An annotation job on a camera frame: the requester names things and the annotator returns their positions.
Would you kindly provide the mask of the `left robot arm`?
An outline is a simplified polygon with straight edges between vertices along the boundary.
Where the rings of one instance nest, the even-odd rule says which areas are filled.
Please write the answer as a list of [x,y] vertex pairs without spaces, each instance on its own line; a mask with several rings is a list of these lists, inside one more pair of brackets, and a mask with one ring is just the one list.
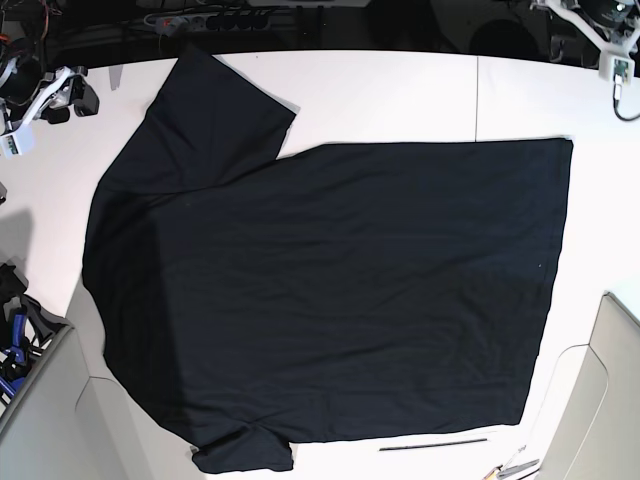
[[638,51],[639,2],[627,0],[533,0],[581,32],[600,52],[631,56]]

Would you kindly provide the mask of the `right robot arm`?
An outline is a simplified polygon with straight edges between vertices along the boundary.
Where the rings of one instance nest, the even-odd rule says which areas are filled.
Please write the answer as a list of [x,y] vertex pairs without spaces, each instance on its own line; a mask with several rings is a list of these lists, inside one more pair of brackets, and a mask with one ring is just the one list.
[[42,28],[13,39],[1,34],[1,125],[9,133],[22,125],[44,120],[52,125],[65,123],[70,114],[94,116],[100,100],[87,82],[84,66],[46,68],[45,40],[52,18],[62,10],[57,1],[38,1]]

